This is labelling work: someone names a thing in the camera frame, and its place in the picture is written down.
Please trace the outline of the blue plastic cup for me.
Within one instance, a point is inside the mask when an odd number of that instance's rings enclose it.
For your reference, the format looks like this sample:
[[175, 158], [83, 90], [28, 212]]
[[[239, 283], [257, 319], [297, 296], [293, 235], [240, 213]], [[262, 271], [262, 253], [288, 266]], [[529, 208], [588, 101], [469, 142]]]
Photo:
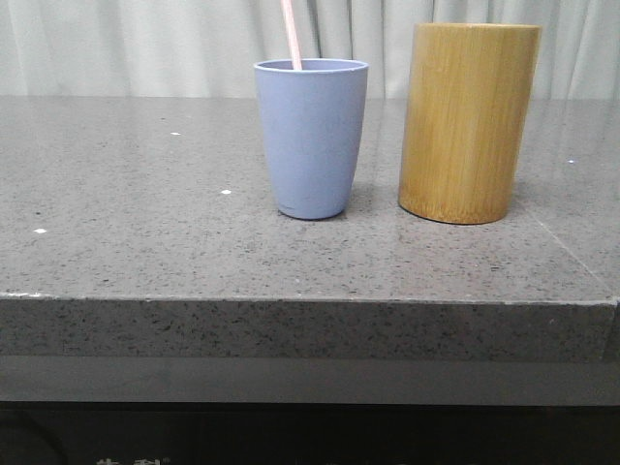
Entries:
[[278, 210], [296, 219], [340, 214], [352, 193], [362, 135], [365, 62], [285, 59], [255, 64], [263, 147]]

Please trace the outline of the bamboo cylinder holder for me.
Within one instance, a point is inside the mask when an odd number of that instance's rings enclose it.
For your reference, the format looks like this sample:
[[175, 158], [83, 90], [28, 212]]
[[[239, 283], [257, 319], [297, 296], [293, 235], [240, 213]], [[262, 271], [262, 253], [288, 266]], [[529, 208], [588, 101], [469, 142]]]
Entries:
[[507, 215], [541, 31], [526, 24], [416, 26], [402, 208], [457, 225]]

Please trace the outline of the white curtain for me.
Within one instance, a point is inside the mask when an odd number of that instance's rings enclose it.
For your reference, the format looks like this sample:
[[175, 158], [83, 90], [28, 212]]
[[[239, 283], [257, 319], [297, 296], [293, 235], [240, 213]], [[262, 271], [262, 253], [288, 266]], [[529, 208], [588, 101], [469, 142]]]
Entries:
[[[368, 93], [401, 98], [423, 22], [534, 24], [538, 98], [619, 96], [615, 1], [297, 1], [306, 58], [370, 66]], [[1, 91], [17, 96], [249, 97], [253, 65], [289, 54], [276, 1], [5, 1]]]

